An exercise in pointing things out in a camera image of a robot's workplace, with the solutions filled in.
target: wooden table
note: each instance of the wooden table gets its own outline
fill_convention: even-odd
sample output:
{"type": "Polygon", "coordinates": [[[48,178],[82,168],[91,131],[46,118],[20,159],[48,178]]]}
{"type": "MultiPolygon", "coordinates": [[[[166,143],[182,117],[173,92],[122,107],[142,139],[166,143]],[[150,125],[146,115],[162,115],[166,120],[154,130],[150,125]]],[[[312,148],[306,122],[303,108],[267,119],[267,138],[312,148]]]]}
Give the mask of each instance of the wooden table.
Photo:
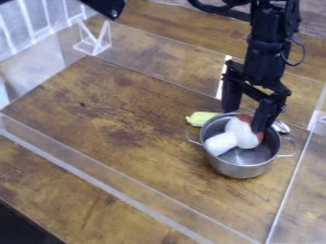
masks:
{"type": "MultiPolygon", "coordinates": [[[[136,1],[131,3],[131,6],[138,5],[136,1]]],[[[132,9],[126,10],[124,23],[135,24],[146,17],[153,20],[149,16],[154,15],[153,8],[165,12],[166,7],[142,1],[139,4],[139,14],[132,9]]],[[[198,12],[179,8],[166,9],[167,14],[171,14],[170,10],[182,11],[183,16],[175,12],[178,19],[187,19],[191,14],[201,16],[198,12]]],[[[205,31],[202,26],[211,24],[211,19],[225,20],[205,14],[194,24],[198,30],[189,31],[185,39],[194,40],[194,44],[202,43],[198,34],[205,31]]],[[[146,23],[138,25],[144,29],[155,27],[155,21],[150,25],[146,23]]],[[[161,33],[179,33],[166,30],[161,33]]],[[[237,43],[238,35],[230,38],[229,31],[225,28],[223,31],[226,38],[237,43]]],[[[14,102],[3,113],[246,236],[239,238],[221,230],[214,241],[238,243],[254,239],[263,242],[309,132],[291,127],[297,155],[279,158],[262,177],[235,180],[213,171],[203,149],[185,140],[187,124],[183,117],[194,111],[221,111],[219,101],[98,58],[86,57],[14,102]]],[[[67,243],[194,242],[194,238],[8,139],[2,137],[0,145],[3,201],[67,243]]]]}

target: stainless steel pot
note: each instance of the stainless steel pot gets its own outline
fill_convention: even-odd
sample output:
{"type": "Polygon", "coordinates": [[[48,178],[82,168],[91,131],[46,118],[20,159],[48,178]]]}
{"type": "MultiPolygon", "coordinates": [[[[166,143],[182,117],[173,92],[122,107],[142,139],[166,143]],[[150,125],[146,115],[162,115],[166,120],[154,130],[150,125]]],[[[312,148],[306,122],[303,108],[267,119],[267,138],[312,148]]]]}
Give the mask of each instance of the stainless steel pot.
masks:
{"type": "Polygon", "coordinates": [[[263,140],[257,148],[250,150],[234,148],[225,154],[214,156],[205,147],[205,141],[211,136],[225,132],[225,127],[237,114],[239,113],[226,113],[213,117],[203,124],[201,141],[191,138],[190,134],[194,127],[187,129],[186,137],[190,142],[203,146],[209,163],[219,173],[234,178],[253,178],[269,171],[275,157],[291,157],[295,155],[295,143],[290,138],[283,137],[293,144],[294,153],[279,155],[282,138],[275,129],[270,128],[263,132],[263,140]]]}

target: yellow object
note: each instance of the yellow object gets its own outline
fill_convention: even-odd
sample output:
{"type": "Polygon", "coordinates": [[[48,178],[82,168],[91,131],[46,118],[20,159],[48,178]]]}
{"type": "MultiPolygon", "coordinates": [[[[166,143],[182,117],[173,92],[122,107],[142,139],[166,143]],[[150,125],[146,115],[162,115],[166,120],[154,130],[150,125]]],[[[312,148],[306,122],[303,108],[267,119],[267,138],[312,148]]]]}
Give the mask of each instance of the yellow object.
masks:
{"type": "Polygon", "coordinates": [[[193,126],[202,127],[205,122],[219,114],[219,112],[194,112],[191,116],[186,116],[186,120],[193,126]]]}

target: pot handle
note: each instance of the pot handle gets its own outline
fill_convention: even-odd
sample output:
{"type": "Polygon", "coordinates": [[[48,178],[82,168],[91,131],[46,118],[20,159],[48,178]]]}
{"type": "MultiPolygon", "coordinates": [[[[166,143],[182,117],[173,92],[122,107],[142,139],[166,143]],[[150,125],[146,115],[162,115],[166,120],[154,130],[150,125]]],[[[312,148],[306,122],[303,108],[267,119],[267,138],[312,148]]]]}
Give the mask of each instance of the pot handle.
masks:
{"type": "Polygon", "coordinates": [[[297,145],[295,145],[295,142],[289,137],[282,137],[282,139],[283,140],[287,140],[291,143],[291,145],[293,145],[293,154],[289,154],[289,155],[278,155],[278,157],[293,157],[297,154],[297,145]]]}
{"type": "Polygon", "coordinates": [[[191,143],[194,143],[194,144],[197,144],[197,145],[199,145],[199,146],[202,146],[202,143],[199,142],[199,141],[195,141],[194,139],[191,139],[191,130],[195,128],[195,126],[191,126],[187,130],[186,130],[186,138],[187,138],[187,140],[189,140],[189,142],[191,142],[191,143]]]}

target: white bracket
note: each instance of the white bracket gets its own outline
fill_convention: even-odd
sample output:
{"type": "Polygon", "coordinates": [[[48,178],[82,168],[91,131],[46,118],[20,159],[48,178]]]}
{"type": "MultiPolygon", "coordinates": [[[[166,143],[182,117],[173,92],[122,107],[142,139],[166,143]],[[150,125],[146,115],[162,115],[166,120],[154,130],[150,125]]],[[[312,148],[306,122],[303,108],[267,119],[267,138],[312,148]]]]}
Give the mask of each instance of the white bracket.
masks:
{"type": "Polygon", "coordinates": [[[96,56],[112,47],[110,21],[104,21],[98,38],[83,21],[79,22],[79,30],[82,41],[72,46],[75,50],[96,56]]]}

